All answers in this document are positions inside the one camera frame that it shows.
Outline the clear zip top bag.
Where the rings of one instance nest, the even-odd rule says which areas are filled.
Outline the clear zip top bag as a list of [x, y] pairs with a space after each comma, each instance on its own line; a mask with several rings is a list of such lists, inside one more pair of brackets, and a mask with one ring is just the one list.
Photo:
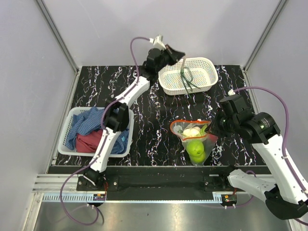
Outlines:
[[218, 139], [217, 136], [206, 132], [210, 124], [210, 121], [198, 119], [176, 120], [170, 125], [171, 132], [181, 140], [191, 163], [196, 167], [204, 165]]

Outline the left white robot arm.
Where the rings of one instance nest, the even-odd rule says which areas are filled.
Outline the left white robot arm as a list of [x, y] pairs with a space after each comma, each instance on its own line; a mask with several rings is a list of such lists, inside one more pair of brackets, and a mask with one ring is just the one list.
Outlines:
[[94, 157], [83, 173], [91, 189], [97, 191], [103, 187], [103, 172], [107, 168], [115, 141], [129, 125], [131, 105], [156, 81], [160, 70], [177, 64], [184, 56], [184, 52], [176, 51], [169, 45], [163, 50], [150, 49], [146, 61], [137, 69], [139, 75], [133, 83], [121, 94], [106, 101], [101, 119], [102, 137]]

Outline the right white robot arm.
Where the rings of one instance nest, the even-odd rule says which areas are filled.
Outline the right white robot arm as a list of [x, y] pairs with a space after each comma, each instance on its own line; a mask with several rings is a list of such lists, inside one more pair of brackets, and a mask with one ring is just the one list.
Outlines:
[[273, 117], [255, 114], [241, 95], [223, 98], [206, 132], [219, 138], [238, 134], [261, 155], [275, 182], [261, 180], [235, 166], [219, 175], [222, 190], [241, 189], [263, 201], [281, 220], [298, 219], [308, 212], [308, 183], [282, 146], [283, 136]]

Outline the fake green onion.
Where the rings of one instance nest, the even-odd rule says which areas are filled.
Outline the fake green onion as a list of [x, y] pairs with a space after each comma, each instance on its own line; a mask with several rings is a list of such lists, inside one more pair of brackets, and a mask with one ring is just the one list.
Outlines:
[[[191, 90], [191, 92], [193, 92], [193, 87], [200, 89], [198, 86], [196, 86], [195, 84], [193, 84], [193, 75], [192, 72], [190, 71], [190, 68], [185, 66], [185, 61], [186, 61], [186, 56], [183, 57], [182, 59], [182, 64], [181, 64], [181, 68], [180, 68], [180, 78], [182, 81], [182, 84], [186, 90], [186, 94], [188, 96], [188, 98], [191, 98], [191, 94], [188, 91], [188, 88]], [[184, 70], [188, 70], [188, 74], [190, 76], [190, 79], [188, 79], [185, 76]]]

